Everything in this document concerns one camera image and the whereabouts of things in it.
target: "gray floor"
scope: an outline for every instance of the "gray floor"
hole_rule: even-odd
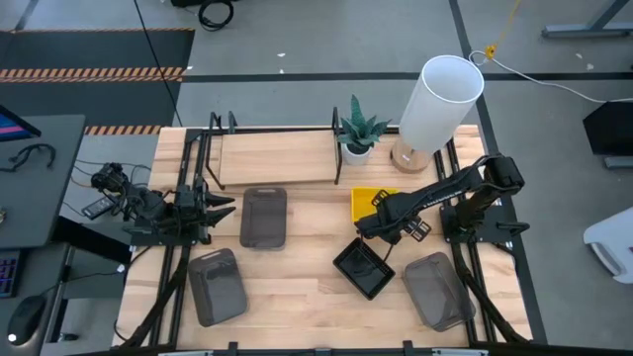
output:
[[[0,2],[0,30],[11,30],[28,2]],[[607,2],[523,1],[497,59],[536,73],[630,71],[631,38],[546,41],[539,36],[547,24],[585,22]],[[198,28],[192,14],[172,8],[169,1],[138,3],[148,27]],[[459,0],[473,48],[497,40],[513,3]],[[633,4],[617,19],[633,21]],[[139,27],[129,0],[40,0],[26,26]],[[416,72],[430,57],[446,53],[461,54],[447,1],[242,0],[235,3],[235,18],[225,30],[196,32],[187,74]],[[492,64],[482,70],[499,72]],[[633,96],[630,80],[564,84],[604,99]],[[366,113],[397,123],[412,86],[411,80],[187,83],[182,85],[178,110],[186,126],[205,125],[211,110],[219,114],[231,110],[241,125],[327,124],[333,106],[348,115],[349,97],[355,93]],[[519,218],[532,225],[524,243],[548,340],[633,349],[633,287],[613,281],[582,244],[589,225],[633,203],[633,173],[604,170],[588,149],[582,119],[596,105],[526,82],[488,82],[485,96],[498,146],[516,159],[527,181],[514,202]],[[466,122],[480,122],[476,110]],[[152,137],[86,137],[79,156],[149,164],[155,144]],[[75,177],[86,182],[80,173]],[[138,181],[142,179],[146,175],[138,175]],[[97,197],[71,186],[66,202],[81,208]],[[73,218],[67,208],[62,213]],[[102,263],[97,265],[107,268]],[[74,303],[64,331],[81,330],[83,341],[52,345],[45,354],[108,347],[119,308],[116,300],[113,294]],[[88,317],[92,310],[103,315]]]

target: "monitor screen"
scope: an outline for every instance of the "monitor screen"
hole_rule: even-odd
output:
[[[0,106],[0,142],[39,136],[36,128]]]

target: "potted plant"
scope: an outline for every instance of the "potted plant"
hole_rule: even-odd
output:
[[[378,137],[387,130],[387,124],[391,121],[376,123],[376,116],[365,120],[360,111],[358,98],[352,95],[352,118],[342,119],[345,134],[338,137],[342,143],[343,159],[350,165],[362,165],[367,162],[369,153],[378,142]]]

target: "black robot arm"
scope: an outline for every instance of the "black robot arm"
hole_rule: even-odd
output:
[[[484,174],[479,171],[484,167]],[[500,196],[515,194],[523,186],[514,161],[503,155],[483,156],[473,165],[463,168],[445,180],[431,184],[412,193],[388,194],[381,191],[372,202],[376,214],[356,222],[361,236],[380,236],[390,244],[401,240],[401,231],[416,236],[425,236],[418,214],[434,205],[464,193],[475,193],[473,197],[456,206],[461,228],[476,226],[484,211]]]
[[[211,236],[207,226],[216,226],[235,210],[235,207],[208,210],[208,207],[225,205],[234,199],[209,192],[202,174],[196,174],[192,187],[180,184],[175,192],[163,194],[132,184],[121,164],[107,163],[92,176],[91,184],[100,192],[120,194],[120,202],[125,202],[124,220],[135,219],[135,226],[125,230],[137,245],[182,245],[192,241],[209,244]],[[164,198],[171,193],[175,194],[174,203],[165,202]]]

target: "black clamp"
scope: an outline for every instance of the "black clamp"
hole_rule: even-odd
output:
[[[315,349],[315,356],[330,356],[332,354],[332,349],[320,348]]]
[[[411,340],[403,341],[403,349],[405,350],[405,356],[415,355],[415,349],[413,349],[413,342],[411,342]]]
[[[231,341],[228,344],[228,350],[226,351],[226,356],[237,356],[237,342]]]

